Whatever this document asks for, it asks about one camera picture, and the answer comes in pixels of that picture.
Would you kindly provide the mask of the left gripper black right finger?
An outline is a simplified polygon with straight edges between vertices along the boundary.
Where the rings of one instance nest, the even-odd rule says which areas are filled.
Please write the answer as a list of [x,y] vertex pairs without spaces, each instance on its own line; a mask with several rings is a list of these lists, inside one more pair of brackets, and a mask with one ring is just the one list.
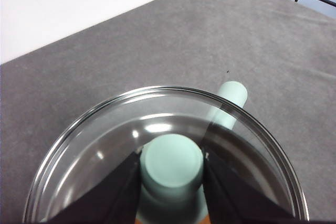
[[204,150],[203,187],[211,223],[308,223],[271,201],[211,150]]

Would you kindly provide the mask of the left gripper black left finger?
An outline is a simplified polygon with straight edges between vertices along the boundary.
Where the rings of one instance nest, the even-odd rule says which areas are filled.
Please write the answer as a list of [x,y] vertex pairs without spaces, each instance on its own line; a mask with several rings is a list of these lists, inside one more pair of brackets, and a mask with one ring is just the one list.
[[98,185],[44,223],[135,223],[140,154],[131,153]]

